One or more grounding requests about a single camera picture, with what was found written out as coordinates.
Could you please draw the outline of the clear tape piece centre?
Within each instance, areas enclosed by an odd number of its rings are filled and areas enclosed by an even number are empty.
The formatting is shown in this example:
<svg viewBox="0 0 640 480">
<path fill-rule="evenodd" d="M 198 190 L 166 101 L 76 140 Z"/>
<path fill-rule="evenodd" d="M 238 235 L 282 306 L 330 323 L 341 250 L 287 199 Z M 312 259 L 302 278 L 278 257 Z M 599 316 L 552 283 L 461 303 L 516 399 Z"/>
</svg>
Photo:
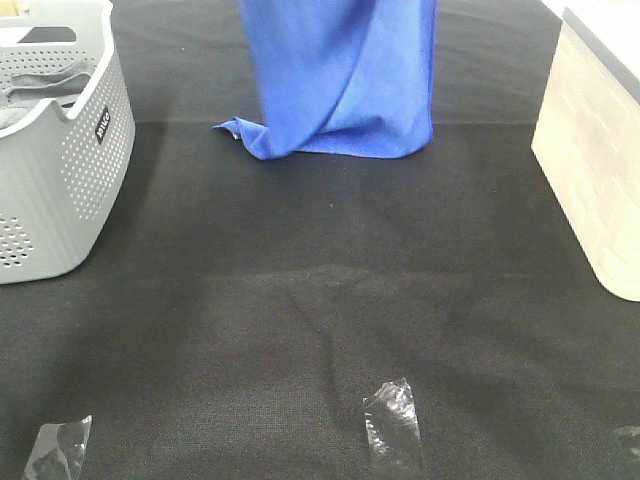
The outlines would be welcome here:
<svg viewBox="0 0 640 480">
<path fill-rule="evenodd" d="M 389 478 L 424 473 L 420 426 L 412 388 L 405 377 L 384 382 L 362 400 L 374 468 Z"/>
</svg>

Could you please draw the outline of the clear tape piece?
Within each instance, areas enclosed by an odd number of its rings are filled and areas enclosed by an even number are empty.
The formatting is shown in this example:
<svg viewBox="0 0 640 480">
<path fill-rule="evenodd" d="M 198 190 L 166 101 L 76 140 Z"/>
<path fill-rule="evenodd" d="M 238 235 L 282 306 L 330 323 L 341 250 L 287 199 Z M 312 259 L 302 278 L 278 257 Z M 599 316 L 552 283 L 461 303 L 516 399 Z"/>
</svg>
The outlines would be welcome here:
<svg viewBox="0 0 640 480">
<path fill-rule="evenodd" d="M 640 455 L 640 427 L 622 426 L 612 432 L 624 458 L 628 462 L 638 462 Z"/>
<path fill-rule="evenodd" d="M 362 400 L 374 468 L 389 478 L 424 473 L 420 426 L 412 388 L 405 377 L 384 382 Z"/>
<path fill-rule="evenodd" d="M 84 463 L 93 416 L 40 427 L 22 479 L 77 480 Z"/>
</svg>

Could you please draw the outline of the grey cloth in basket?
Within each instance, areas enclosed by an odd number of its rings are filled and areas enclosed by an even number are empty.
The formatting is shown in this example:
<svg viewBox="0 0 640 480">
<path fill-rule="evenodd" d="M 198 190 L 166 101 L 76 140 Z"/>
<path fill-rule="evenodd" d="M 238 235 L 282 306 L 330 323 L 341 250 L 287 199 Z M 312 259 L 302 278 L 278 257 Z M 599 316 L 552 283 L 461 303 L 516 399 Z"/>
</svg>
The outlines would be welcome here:
<svg viewBox="0 0 640 480">
<path fill-rule="evenodd" d="M 86 60 L 46 73 L 15 74 L 8 88 L 1 91 L 1 128 L 24 118 L 42 99 L 53 98 L 62 107 L 73 105 L 94 72 Z"/>
</svg>

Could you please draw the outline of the blue microfibre towel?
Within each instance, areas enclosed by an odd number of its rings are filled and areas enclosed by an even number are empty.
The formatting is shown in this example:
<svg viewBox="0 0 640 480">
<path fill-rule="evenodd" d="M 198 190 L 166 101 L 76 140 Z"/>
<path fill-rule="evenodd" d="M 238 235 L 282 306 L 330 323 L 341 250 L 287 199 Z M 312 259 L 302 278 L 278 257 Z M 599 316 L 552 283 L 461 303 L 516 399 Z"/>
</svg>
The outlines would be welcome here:
<svg viewBox="0 0 640 480">
<path fill-rule="evenodd" d="M 263 120 L 221 128 L 259 160 L 396 159 L 433 138 L 436 1 L 241 1 Z"/>
</svg>

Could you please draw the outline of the black table cloth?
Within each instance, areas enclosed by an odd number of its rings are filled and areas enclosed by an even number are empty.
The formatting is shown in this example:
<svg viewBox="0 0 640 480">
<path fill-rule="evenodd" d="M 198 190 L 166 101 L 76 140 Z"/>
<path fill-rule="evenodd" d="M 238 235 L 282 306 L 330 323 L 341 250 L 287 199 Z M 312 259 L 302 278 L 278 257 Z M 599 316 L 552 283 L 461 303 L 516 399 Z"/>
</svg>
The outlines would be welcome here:
<svg viewBox="0 0 640 480">
<path fill-rule="evenodd" d="M 443 1 L 434 139 L 253 158 L 233 1 L 118 1 L 136 140 L 91 255 L 1 290 L 1 475 L 93 416 L 86 479 L 368 479 L 362 400 L 412 387 L 429 479 L 635 479 L 639 307 L 531 151 L 559 19 Z"/>
</svg>

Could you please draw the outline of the clear tape piece right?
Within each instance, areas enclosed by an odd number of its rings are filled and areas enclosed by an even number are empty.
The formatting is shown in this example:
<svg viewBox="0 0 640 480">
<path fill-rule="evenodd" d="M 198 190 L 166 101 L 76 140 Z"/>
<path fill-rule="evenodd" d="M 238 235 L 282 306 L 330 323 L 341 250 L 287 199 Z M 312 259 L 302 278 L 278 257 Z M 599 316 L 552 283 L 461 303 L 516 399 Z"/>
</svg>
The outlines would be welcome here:
<svg viewBox="0 0 640 480">
<path fill-rule="evenodd" d="M 622 426 L 612 432 L 624 458 L 628 462 L 638 462 L 640 455 L 640 427 Z"/>
</svg>

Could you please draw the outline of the clear tape piece left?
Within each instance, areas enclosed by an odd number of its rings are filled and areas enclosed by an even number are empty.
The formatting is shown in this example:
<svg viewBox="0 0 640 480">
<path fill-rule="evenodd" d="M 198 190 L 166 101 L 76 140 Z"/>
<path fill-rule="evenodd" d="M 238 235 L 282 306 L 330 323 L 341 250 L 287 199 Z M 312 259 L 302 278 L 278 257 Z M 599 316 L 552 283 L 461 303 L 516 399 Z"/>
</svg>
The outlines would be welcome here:
<svg viewBox="0 0 640 480">
<path fill-rule="evenodd" d="M 93 416 L 40 427 L 22 479 L 77 480 L 84 463 Z"/>
</svg>

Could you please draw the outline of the white storage box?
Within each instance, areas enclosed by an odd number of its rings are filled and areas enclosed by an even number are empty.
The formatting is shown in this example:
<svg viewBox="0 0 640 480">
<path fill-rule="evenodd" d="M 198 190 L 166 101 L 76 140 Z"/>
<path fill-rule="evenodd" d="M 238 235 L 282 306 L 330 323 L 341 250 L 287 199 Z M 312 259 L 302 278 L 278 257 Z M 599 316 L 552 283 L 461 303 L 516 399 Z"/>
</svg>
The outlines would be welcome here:
<svg viewBox="0 0 640 480">
<path fill-rule="evenodd" d="M 638 2 L 566 5 L 531 148 L 595 277 L 638 301 Z"/>
</svg>

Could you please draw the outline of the grey perforated laundry basket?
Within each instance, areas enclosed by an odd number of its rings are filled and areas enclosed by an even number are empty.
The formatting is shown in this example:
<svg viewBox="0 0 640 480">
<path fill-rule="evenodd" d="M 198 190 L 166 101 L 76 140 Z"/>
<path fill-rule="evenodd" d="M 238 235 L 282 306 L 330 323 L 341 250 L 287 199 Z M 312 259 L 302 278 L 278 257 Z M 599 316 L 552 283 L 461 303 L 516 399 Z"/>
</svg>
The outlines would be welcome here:
<svg viewBox="0 0 640 480">
<path fill-rule="evenodd" d="M 17 103 L 19 77 L 76 66 L 77 94 L 39 94 L 1 130 L 1 282 L 63 275 L 88 256 L 114 205 L 135 121 L 111 27 L 109 1 L 27 1 L 1 28 L 32 36 L 1 42 L 1 111 Z M 73 37 L 33 36 L 68 28 Z"/>
</svg>

